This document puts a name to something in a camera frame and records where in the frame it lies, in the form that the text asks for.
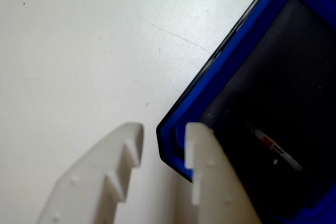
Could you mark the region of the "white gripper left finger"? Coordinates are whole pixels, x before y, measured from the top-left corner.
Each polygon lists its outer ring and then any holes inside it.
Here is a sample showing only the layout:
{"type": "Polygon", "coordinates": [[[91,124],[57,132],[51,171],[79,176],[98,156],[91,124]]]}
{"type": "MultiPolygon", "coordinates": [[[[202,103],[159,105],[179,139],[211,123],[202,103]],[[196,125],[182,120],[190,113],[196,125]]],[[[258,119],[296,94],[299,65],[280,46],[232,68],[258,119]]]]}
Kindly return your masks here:
{"type": "Polygon", "coordinates": [[[143,137],[134,122],[106,135],[57,180],[37,223],[113,223],[141,164],[143,137]]]}

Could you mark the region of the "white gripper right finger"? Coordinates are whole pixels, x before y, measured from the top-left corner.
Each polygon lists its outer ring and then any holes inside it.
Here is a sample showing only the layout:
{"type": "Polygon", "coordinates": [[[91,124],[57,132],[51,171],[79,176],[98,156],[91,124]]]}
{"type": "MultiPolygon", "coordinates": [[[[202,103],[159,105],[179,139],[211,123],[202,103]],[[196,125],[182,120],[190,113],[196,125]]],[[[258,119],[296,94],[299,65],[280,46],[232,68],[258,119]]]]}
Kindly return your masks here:
{"type": "Polygon", "coordinates": [[[213,131],[203,123],[186,125],[185,167],[193,172],[198,223],[261,222],[213,131]]]}

